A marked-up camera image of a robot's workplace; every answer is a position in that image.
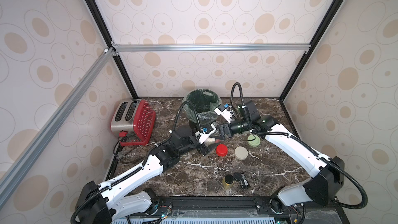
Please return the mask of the red jar lid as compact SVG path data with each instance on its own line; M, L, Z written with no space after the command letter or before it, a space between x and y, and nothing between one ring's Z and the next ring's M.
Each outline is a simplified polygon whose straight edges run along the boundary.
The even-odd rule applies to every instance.
M228 154L228 148L224 144L219 144L216 148L216 154L220 157L225 157Z

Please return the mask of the light green jar lid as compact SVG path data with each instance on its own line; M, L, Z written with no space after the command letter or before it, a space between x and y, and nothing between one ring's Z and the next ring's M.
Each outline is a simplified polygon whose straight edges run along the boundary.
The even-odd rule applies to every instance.
M247 143L251 147L258 147L261 144L261 140L257 135L249 135L247 137Z

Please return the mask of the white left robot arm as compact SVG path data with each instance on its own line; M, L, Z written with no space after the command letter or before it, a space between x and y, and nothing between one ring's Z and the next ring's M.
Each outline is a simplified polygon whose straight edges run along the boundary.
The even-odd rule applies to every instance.
M177 115L169 137L151 149L142 162L98 185L93 181L87 183L79 196L70 222L111 224L131 214L155 213L159 206L155 193L148 189L132 196L129 193L172 168L182 155L194 149L204 156L209 153L209 148L205 145L205 140L209 137L206 129L201 125L198 126L197 133L193 133L189 127L177 129L178 119Z

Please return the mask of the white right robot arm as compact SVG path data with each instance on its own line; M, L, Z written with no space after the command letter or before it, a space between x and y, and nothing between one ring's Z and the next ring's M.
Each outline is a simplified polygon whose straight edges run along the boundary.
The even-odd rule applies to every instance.
M315 150L285 128L271 115L261 116L252 100L244 100L234 107L232 103L217 104L214 112L226 121L217 127L221 138L231 138L236 134L250 132L256 138L263 139L280 148L294 159L309 175L309 178L292 186L279 188L270 198L269 207L281 214L289 206L314 202L321 206L330 203L348 209L362 209L368 204L368 195L360 183L345 170L342 159L334 158ZM361 201L346 204L335 199L336 194L348 179L358 189Z

